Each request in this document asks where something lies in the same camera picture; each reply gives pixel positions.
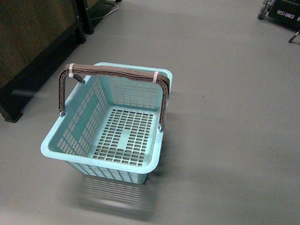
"metal leg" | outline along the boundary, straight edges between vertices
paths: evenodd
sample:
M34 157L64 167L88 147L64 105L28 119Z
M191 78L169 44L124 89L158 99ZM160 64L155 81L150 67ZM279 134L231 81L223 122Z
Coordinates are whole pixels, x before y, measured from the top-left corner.
M86 34L93 34L94 28L90 18L89 6L86 0L76 0L78 12Z
M300 32L300 30L297 33L295 33L294 36L292 36L292 38L289 40L289 43L291 43L297 37L299 32Z
M86 42L86 38L84 36L84 32L82 27L78 27L75 31L75 37L76 37L76 41L80 44L83 44L84 42Z

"basket grid bottom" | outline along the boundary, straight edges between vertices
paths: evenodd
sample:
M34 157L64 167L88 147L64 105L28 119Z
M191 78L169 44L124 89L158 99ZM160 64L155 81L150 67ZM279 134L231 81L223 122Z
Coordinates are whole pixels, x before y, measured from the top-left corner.
M147 165L155 124L154 112L112 108L90 157L134 166Z

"wooden cabinet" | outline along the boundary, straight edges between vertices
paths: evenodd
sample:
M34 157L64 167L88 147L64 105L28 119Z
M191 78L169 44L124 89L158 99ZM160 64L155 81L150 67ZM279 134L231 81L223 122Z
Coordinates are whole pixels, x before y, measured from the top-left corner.
M74 32L83 43L75 0L0 1L0 112L6 120L21 115L10 99L20 76L37 68Z

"white zip tie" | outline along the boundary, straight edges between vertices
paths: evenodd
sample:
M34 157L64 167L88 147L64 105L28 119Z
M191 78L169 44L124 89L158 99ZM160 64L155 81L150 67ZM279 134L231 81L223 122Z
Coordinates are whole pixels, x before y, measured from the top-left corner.
M158 71L155 71L153 76L153 83L156 83L157 78L158 78Z
M69 67L69 77L74 77L74 74L73 74L73 65L75 65L75 63L71 63L70 64L70 67Z

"light blue plastic basket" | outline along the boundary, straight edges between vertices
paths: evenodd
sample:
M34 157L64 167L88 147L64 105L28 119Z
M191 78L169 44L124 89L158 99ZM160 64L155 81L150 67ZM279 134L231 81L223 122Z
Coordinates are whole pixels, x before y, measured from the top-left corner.
M165 69L98 63L95 66L158 71ZM84 174L144 183L157 165L163 131L159 129L162 89L159 85L112 76L86 76L66 100L44 139L46 157L61 159Z

